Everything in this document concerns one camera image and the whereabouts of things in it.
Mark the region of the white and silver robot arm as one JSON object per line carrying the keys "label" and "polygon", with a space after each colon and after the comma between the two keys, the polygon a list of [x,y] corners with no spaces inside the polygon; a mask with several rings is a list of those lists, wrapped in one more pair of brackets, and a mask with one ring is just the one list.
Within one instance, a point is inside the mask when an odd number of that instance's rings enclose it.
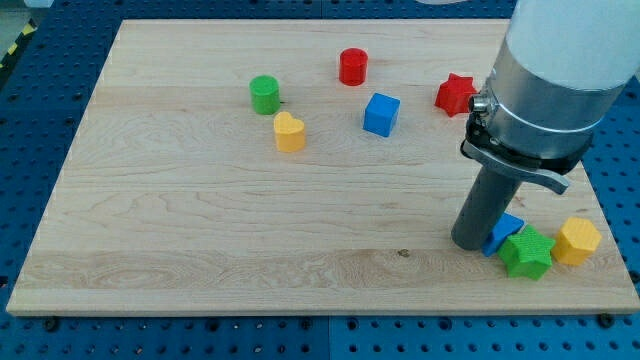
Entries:
{"label": "white and silver robot arm", "polygon": [[639,68],[637,0],[519,0],[462,145],[474,191],[562,194],[595,127]]}

